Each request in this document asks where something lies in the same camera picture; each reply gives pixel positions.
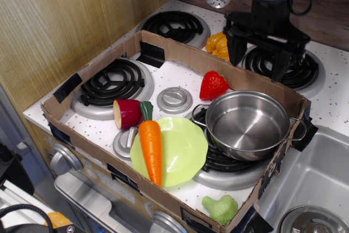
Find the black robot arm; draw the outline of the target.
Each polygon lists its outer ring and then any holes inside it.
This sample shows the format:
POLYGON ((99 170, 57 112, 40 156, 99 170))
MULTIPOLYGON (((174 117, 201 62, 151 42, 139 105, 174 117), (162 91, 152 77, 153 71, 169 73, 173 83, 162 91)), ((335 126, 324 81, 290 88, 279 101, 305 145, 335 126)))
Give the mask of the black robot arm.
POLYGON ((245 55, 247 44, 274 54, 271 79, 279 82, 291 64, 305 56, 310 37, 295 27, 290 15, 303 16, 312 8, 295 12, 293 0, 252 0, 249 13, 228 11, 223 33, 227 38, 228 55, 237 65, 245 55))

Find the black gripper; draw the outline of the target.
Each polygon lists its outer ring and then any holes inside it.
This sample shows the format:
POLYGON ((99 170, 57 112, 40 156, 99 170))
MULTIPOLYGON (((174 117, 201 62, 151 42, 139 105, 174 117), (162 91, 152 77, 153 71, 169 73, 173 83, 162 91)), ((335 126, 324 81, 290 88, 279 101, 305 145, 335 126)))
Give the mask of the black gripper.
POLYGON ((280 82, 296 59, 302 59, 310 37, 290 22, 292 2, 252 0, 251 12, 228 11, 224 17, 229 60, 237 66, 247 43, 276 52, 272 81, 280 82))

